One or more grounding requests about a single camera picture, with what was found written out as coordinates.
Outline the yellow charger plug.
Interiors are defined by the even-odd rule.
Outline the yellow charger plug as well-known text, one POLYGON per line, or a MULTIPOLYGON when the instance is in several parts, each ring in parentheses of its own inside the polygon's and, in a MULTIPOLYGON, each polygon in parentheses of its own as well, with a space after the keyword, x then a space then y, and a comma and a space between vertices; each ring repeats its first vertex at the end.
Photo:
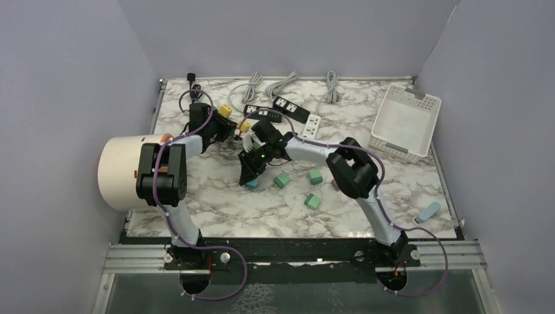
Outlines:
POLYGON ((232 114, 233 108, 227 103, 222 103, 219 107, 218 114, 225 119, 229 119, 232 114))
POLYGON ((238 124, 238 130, 240 131, 240 133, 247 133, 251 128, 251 124, 249 123, 248 120, 244 120, 241 123, 238 124))

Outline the teal blue charger plug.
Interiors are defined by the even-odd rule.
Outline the teal blue charger plug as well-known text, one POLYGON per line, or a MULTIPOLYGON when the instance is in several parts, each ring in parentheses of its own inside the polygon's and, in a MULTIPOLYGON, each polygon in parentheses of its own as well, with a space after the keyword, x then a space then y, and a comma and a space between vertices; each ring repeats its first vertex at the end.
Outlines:
POLYGON ((248 189, 256 189, 258 186, 259 186, 258 179, 253 179, 252 181, 245 183, 245 187, 248 189))

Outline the green USB charger plug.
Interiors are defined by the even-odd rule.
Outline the green USB charger plug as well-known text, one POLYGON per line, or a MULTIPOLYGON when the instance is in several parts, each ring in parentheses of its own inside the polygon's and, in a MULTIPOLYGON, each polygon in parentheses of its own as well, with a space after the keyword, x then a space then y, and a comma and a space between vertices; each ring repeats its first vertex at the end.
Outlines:
POLYGON ((274 183, 280 189, 285 188, 290 182, 291 178, 285 172, 281 172, 279 175, 274 177, 274 183))

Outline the black power strip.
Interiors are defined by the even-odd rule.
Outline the black power strip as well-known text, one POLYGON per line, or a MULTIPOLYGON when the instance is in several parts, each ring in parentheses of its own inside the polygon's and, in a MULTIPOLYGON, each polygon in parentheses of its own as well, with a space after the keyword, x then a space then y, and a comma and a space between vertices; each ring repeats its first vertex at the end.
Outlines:
POLYGON ((273 123, 281 123, 282 116, 274 112, 270 112, 268 107, 261 107, 258 105, 246 105, 243 108, 243 115, 248 116, 252 120, 269 120, 273 123))
POLYGON ((310 115, 309 110, 280 96, 274 98, 272 108, 303 124, 308 121, 310 115))

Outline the light green charger plug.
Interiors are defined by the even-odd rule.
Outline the light green charger plug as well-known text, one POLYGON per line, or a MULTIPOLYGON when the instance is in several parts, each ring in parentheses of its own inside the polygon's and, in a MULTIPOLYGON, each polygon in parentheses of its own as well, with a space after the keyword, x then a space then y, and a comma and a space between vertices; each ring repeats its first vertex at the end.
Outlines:
POLYGON ((304 200, 304 205, 311 210, 318 209, 320 204, 321 204, 321 198, 312 193, 308 194, 308 196, 304 200))

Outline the white power strip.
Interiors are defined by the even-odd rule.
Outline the white power strip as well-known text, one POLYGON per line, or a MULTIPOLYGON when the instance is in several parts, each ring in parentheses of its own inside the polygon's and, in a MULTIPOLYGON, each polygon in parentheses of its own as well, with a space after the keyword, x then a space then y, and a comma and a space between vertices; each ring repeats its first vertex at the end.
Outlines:
POLYGON ((310 114, 305 123, 305 127, 301 134, 306 139, 315 139, 316 133, 319 129, 321 117, 317 114, 310 114))

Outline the green power strip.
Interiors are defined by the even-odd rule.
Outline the green power strip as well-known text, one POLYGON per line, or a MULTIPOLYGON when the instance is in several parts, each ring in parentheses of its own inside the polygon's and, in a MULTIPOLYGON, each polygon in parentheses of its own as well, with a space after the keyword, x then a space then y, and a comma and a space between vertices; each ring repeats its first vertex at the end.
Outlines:
POLYGON ((235 135, 234 140, 240 142, 245 152, 251 152, 261 146, 261 144, 255 139, 254 134, 249 132, 242 133, 239 131, 235 135))

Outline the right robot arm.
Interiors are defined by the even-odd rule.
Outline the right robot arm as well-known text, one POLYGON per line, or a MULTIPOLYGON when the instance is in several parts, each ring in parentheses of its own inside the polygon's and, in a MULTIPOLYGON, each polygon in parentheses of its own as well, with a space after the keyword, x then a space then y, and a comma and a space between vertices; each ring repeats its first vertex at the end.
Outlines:
POLYGON ((390 219, 380 199, 378 187, 383 180, 384 165, 377 156, 363 149, 352 137, 339 143, 315 141, 299 137, 293 131, 282 134, 267 120, 257 122, 253 131, 262 144, 239 153, 240 185, 262 175, 274 159, 326 166, 339 190, 363 210, 374 231, 379 261, 394 266, 403 259, 408 238, 390 219))

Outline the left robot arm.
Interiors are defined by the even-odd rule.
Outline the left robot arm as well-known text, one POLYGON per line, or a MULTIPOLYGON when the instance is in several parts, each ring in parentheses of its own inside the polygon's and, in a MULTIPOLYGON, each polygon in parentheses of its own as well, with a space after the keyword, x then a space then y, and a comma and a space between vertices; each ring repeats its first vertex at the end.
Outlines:
POLYGON ((210 145, 234 136, 237 123, 231 121, 231 113, 227 104, 213 109, 206 103, 193 103, 189 109, 190 133, 141 146, 136 194, 165 220, 171 243, 184 247, 181 260, 192 269, 203 265, 206 252, 198 246, 202 234, 185 204, 187 162, 210 145))

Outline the light blue charger plug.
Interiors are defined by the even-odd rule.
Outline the light blue charger plug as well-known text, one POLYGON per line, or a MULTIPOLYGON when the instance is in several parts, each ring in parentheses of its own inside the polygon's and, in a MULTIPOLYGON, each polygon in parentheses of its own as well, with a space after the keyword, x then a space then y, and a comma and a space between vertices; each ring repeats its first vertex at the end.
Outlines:
POLYGON ((441 204, 437 201, 434 201, 413 218, 414 224, 422 224, 426 222, 432 216, 434 216, 440 210, 440 208, 441 204))

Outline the cream cylindrical drum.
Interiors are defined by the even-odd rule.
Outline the cream cylindrical drum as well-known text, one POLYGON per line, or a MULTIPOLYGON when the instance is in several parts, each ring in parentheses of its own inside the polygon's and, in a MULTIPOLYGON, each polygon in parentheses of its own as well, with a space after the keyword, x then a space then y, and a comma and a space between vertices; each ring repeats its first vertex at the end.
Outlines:
POLYGON ((98 186, 102 198, 114 210, 148 210, 145 200, 135 191, 141 147, 145 143, 162 143, 171 139, 169 133, 114 137, 99 159, 98 186))

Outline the white plastic basket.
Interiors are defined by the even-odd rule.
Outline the white plastic basket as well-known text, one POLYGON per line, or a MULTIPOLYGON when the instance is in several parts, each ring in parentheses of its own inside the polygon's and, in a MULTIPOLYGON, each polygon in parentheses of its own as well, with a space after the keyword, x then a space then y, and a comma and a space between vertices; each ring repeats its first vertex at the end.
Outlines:
POLYGON ((390 84, 370 134, 370 146, 410 163, 427 157, 442 100, 390 84))

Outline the aluminium front rail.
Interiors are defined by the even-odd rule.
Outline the aluminium front rail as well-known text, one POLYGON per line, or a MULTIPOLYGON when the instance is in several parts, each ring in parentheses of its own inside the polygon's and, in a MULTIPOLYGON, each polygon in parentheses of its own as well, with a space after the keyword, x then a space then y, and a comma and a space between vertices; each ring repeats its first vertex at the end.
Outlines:
POLYGON ((398 256, 380 251, 369 239, 232 239, 210 249, 176 248, 169 245, 112 245, 103 265, 104 273, 209 274, 235 266, 250 270, 269 266, 322 266, 346 263, 376 271, 475 270, 488 264, 477 241, 413 241, 398 256))

